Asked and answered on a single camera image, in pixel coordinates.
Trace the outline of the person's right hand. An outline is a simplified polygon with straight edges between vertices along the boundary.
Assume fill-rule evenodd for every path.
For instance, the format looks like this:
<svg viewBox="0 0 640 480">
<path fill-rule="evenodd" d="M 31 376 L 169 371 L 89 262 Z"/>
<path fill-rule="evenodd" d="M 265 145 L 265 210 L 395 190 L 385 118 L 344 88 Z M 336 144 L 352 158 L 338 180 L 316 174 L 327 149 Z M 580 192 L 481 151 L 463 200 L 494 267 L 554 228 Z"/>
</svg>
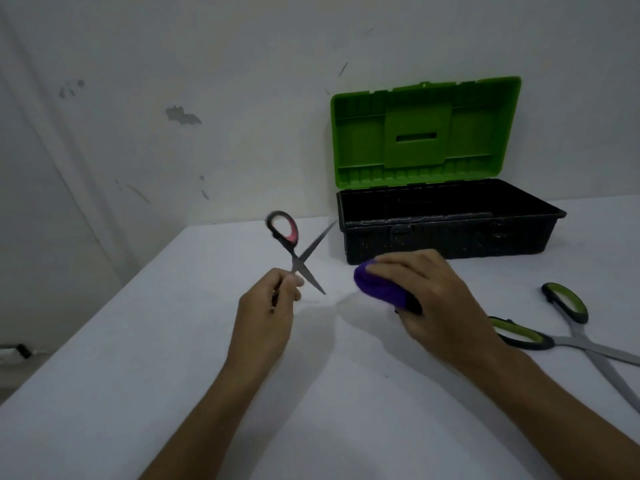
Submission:
<svg viewBox="0 0 640 480">
<path fill-rule="evenodd" d="M 419 301 L 436 308 L 436 343 L 421 345 L 439 360 L 464 372 L 487 367 L 506 350 L 465 282 L 436 250 L 380 255 L 367 267 Z"/>
</svg>

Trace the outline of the person's left hand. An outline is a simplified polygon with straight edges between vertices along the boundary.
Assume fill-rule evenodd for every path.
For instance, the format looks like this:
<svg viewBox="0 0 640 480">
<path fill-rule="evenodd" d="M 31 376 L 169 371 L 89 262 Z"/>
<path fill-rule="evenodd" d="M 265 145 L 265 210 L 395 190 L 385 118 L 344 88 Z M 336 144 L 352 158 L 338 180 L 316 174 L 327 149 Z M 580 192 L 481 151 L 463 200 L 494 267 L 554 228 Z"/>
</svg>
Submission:
<svg viewBox="0 0 640 480">
<path fill-rule="evenodd" d="M 225 367 L 247 377 L 265 376 L 289 341 L 293 307 L 271 306 L 271 270 L 239 299 Z"/>
</svg>

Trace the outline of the red and black scissors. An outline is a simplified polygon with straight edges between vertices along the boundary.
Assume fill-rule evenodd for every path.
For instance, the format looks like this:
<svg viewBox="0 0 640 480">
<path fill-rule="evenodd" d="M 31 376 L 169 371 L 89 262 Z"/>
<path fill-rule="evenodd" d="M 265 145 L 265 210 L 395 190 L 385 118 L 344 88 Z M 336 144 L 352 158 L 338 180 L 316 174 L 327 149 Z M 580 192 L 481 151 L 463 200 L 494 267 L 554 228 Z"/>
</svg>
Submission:
<svg viewBox="0 0 640 480">
<path fill-rule="evenodd" d="M 275 223 L 277 221 L 285 221 L 288 224 L 290 228 L 289 234 L 284 234 L 276 227 Z M 265 224 L 272 237 L 276 241 L 278 241 L 291 256 L 291 273 L 299 274 L 306 282 L 314 286 L 316 290 L 318 290 L 323 295 L 326 295 L 326 292 L 316 280 L 314 275 L 310 272 L 308 266 L 306 265 L 306 261 L 313 254 L 313 252 L 315 252 L 318 245 L 320 245 L 320 243 L 324 240 L 327 234 L 329 234 L 336 223 L 336 220 L 332 221 L 301 254 L 297 254 L 296 247 L 300 240 L 300 231 L 294 218 L 282 210 L 274 210 L 270 212 L 265 218 Z"/>
</svg>

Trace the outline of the purple cleaning cloth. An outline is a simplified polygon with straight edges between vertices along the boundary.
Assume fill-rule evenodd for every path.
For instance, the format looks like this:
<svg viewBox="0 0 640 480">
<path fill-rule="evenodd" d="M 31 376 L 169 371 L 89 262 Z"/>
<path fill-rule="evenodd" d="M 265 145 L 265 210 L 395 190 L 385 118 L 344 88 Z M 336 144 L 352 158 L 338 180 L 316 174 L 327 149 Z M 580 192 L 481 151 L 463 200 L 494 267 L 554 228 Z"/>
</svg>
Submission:
<svg viewBox="0 0 640 480">
<path fill-rule="evenodd" d="M 353 279 L 359 290 L 395 308 L 422 315 L 422 307 L 414 295 L 395 282 L 367 271 L 367 267 L 374 262 L 375 259 L 368 260 L 355 268 Z"/>
</svg>

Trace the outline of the person's right forearm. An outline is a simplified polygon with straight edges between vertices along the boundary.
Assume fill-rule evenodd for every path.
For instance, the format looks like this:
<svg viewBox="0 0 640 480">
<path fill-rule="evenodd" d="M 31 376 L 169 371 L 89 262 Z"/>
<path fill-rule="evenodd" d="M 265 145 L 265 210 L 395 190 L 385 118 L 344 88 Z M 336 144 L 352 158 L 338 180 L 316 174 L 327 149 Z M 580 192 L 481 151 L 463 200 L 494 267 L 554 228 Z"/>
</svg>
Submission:
<svg viewBox="0 0 640 480">
<path fill-rule="evenodd" d="M 562 480 L 640 480 L 640 444 L 500 340 L 452 364 L 516 425 Z"/>
</svg>

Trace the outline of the person's left forearm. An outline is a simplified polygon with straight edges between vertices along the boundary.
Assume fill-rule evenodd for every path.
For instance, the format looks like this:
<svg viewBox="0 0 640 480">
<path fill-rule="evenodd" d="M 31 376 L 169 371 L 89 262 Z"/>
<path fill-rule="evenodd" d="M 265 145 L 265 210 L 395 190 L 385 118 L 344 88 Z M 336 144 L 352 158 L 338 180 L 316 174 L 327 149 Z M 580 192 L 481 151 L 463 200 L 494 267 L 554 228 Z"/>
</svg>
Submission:
<svg viewBox="0 0 640 480">
<path fill-rule="evenodd" d="M 227 360 L 138 480 L 215 480 L 237 428 L 275 364 Z"/>
</svg>

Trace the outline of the green and black scissors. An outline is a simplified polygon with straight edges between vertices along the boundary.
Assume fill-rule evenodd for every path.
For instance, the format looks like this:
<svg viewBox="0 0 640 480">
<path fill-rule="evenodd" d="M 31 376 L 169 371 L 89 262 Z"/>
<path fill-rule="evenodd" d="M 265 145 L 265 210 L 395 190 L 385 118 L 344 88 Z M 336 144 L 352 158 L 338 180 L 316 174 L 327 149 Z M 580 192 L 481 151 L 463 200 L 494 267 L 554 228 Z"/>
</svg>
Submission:
<svg viewBox="0 0 640 480">
<path fill-rule="evenodd" d="M 564 346 L 583 351 L 596 369 L 622 398 L 640 414 L 640 396 L 610 364 L 610 360 L 640 367 L 640 355 L 597 344 L 588 338 L 585 326 L 589 322 L 588 309 L 584 302 L 569 288 L 555 282 L 542 284 L 541 292 L 546 301 L 555 306 L 570 329 L 569 336 L 553 336 L 517 324 L 512 320 L 490 316 L 492 326 L 521 337 L 515 339 L 499 333 L 500 338 L 511 347 L 528 351 L 544 351 Z"/>
</svg>

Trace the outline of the black toolbox with green lid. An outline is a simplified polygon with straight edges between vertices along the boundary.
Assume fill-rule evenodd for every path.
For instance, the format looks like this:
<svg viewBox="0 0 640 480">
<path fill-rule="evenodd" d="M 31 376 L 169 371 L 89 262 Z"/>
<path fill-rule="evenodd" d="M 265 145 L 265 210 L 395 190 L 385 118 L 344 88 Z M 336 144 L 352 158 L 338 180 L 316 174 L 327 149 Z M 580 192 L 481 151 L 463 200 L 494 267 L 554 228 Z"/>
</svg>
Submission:
<svg viewBox="0 0 640 480">
<path fill-rule="evenodd" d="M 448 260 L 544 252 L 566 212 L 497 178 L 521 85 L 499 77 L 332 96 L 348 264 L 423 249 Z"/>
</svg>

